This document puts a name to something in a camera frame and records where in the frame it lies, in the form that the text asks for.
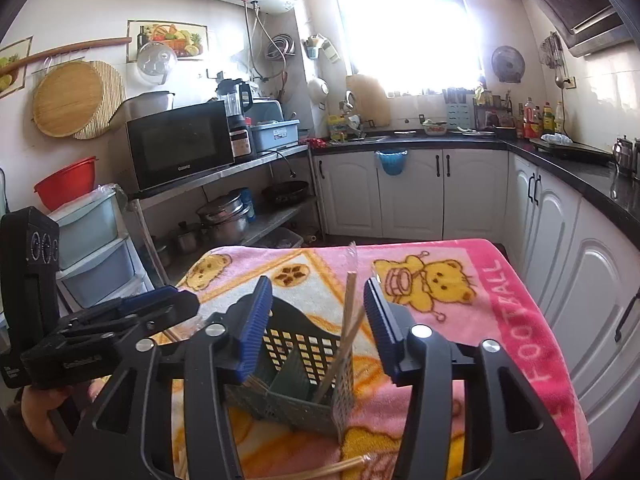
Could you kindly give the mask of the person left hand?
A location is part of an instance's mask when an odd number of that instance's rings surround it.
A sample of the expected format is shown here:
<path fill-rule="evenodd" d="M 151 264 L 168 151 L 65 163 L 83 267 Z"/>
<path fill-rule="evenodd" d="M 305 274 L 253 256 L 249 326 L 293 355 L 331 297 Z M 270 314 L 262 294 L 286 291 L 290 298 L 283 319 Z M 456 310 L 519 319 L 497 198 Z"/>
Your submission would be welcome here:
<path fill-rule="evenodd" d="M 77 390 L 74 386 L 39 389 L 26 386 L 21 400 L 21 414 L 29 433 L 48 452 L 61 455 L 66 446 L 51 422 L 49 413 L 57 410 Z"/>

